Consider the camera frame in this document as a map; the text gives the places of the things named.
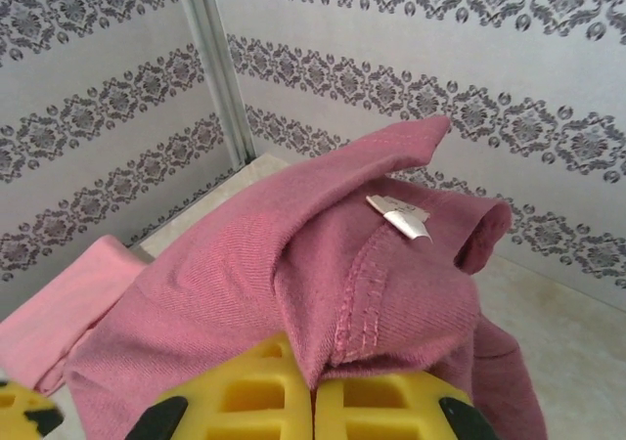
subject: floor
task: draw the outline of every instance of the floor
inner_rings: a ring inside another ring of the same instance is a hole
[[[135,251],[147,260],[158,256],[213,208],[286,165],[273,156],[262,156],[168,222]],[[498,256],[476,281],[484,313],[515,335],[522,346],[550,438],[624,438],[626,313]],[[55,399],[62,406],[70,403],[64,390]],[[76,416],[68,418],[67,424],[79,429]],[[77,437],[59,432],[55,438]]]

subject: pink garment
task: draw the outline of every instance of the pink garment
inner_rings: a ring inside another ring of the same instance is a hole
[[[469,274],[508,230],[506,204],[395,181],[429,163],[445,117],[391,125],[259,182],[168,248],[67,365],[88,438],[121,439],[164,389],[285,331],[320,379],[430,370],[504,440],[546,429],[515,340],[480,313]],[[430,212],[409,241],[366,203]]]
[[[45,395],[63,383],[67,356],[146,264],[114,237],[102,237],[0,324],[0,367]]]

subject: clothing tag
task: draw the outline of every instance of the clothing tag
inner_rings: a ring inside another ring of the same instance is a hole
[[[432,241],[425,226],[430,214],[425,210],[403,202],[397,198],[367,196],[367,202],[405,237],[414,240],[418,237],[427,237]]]

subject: stitched seam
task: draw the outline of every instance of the stitched seam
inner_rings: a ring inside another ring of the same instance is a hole
[[[343,297],[343,303],[341,304],[341,310],[339,313],[339,320],[337,322],[337,326],[335,329],[335,353],[332,356],[332,362],[335,365],[340,364],[346,357],[347,345],[351,339],[350,332],[352,329],[352,313],[354,311],[354,297],[356,293],[356,281],[358,279],[359,273],[373,248],[374,243],[378,238],[378,234],[380,230],[387,226],[387,222],[383,222],[380,224],[378,228],[370,235],[367,239],[363,247],[359,250],[359,253],[352,261],[352,266],[350,268],[350,272],[348,273],[348,281],[345,290],[345,295]]]
[[[369,280],[371,288],[368,289],[368,304],[363,321],[363,336],[361,340],[361,355],[368,357],[374,354],[379,342],[380,306],[382,304],[382,291],[386,281],[386,272],[374,265],[378,279]]]
[[[385,239],[388,234],[392,232],[392,233],[396,233],[395,229],[388,223],[384,223],[381,227],[379,227],[373,234],[372,237],[370,239],[370,242],[368,242],[367,244],[367,252],[365,253],[365,258],[359,263],[359,268],[357,271],[357,275],[356,275],[356,279],[354,281],[355,284],[355,291],[354,291],[354,296],[355,298],[352,301],[352,304],[354,305],[354,302],[356,300],[356,283],[359,282],[359,278],[362,277],[362,274],[365,274],[365,276],[367,276],[367,283],[366,286],[370,285],[372,282],[379,282],[380,278],[377,272],[379,270],[379,267],[376,265],[376,263],[370,263],[370,261],[368,260],[370,254],[373,251],[377,251],[380,249],[380,241],[382,241],[383,239]],[[366,266],[372,266],[375,269],[375,276],[377,277],[377,279],[371,279],[372,276],[372,272],[370,269],[368,269]],[[348,359],[353,359],[353,358],[358,358],[359,356],[363,356],[366,351],[365,351],[365,346],[367,343],[367,332],[368,332],[368,316],[370,314],[370,310],[374,310],[376,311],[371,304],[371,293],[370,293],[370,288],[366,287],[364,289],[364,291],[366,292],[366,294],[368,295],[368,301],[367,301],[367,305],[365,306],[365,309],[363,310],[363,326],[361,327],[361,329],[359,331],[355,331],[354,333],[354,337],[352,337],[352,334],[348,335],[348,346],[350,345],[350,341],[351,340],[358,340],[359,339],[359,335],[360,335],[360,339],[361,339],[361,346],[351,350],[350,352],[348,352],[346,354],[346,358]]]

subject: patterned wall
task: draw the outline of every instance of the patterned wall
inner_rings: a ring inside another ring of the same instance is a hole
[[[626,309],[626,0],[218,0],[260,152],[445,113],[406,179],[511,204],[498,252]]]
[[[232,174],[179,0],[0,0],[0,320]]]

